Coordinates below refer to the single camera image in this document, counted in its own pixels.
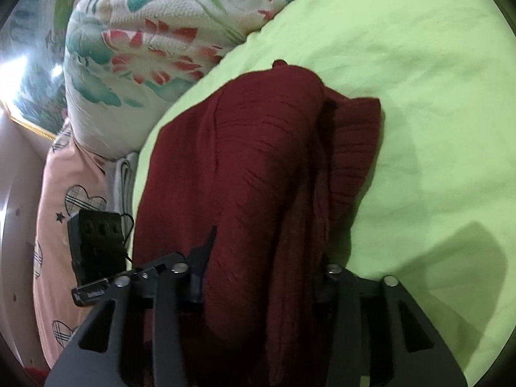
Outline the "dark red knit sweater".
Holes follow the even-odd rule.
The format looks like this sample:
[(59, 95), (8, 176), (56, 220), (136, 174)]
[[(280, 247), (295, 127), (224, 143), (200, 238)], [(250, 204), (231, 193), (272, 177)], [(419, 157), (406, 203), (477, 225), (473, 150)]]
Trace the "dark red knit sweater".
[(309, 285), (376, 155), (381, 103), (350, 99), (281, 60), (242, 74), (161, 128), (133, 260), (211, 242), (204, 370), (281, 385), (295, 366)]

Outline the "pink heart pattern pillow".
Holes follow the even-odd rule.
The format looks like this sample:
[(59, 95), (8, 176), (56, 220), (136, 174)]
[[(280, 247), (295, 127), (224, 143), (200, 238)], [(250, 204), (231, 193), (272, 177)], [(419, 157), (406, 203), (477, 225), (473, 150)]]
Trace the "pink heart pattern pillow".
[(89, 313), (74, 304), (76, 286), (67, 221), (80, 210), (106, 211), (110, 162), (86, 150), (74, 137), (69, 120), (48, 151), (36, 221), (33, 299), (46, 363), (55, 365), (75, 329)]

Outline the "folded grey cloth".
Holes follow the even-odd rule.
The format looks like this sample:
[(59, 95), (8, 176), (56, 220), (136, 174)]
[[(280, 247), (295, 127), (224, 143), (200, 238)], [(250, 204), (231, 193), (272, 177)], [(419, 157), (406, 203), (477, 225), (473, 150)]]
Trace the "folded grey cloth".
[(108, 161), (105, 165), (107, 211), (117, 215), (126, 259), (129, 262), (132, 262), (130, 240), (135, 228), (132, 199), (137, 164), (138, 154), (133, 152), (118, 160)]

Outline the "light green bed sheet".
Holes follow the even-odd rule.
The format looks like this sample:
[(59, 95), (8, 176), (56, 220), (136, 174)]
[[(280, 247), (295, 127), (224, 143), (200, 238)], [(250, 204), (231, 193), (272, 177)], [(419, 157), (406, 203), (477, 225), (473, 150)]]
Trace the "light green bed sheet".
[(329, 261), (393, 275), (467, 383), (515, 346), (515, 35), (494, 0), (295, 0), (173, 103), (163, 127), (282, 59), (381, 102), (382, 136)]

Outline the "floral white quilt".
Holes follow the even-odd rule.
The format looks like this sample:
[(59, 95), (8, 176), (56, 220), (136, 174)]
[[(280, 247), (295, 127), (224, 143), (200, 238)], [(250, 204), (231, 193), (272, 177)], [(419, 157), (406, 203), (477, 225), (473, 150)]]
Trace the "floral white quilt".
[(97, 155), (138, 151), (164, 113), (293, 0), (80, 0), (65, 38), (68, 115)]

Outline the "framed landscape painting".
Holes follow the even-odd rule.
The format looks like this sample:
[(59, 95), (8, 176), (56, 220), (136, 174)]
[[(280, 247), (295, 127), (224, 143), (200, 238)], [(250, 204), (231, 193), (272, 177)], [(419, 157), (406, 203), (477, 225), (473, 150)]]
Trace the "framed landscape painting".
[(1, 106), (15, 122), (58, 134), (67, 116), (65, 35), (80, 0), (14, 0), (1, 23)]

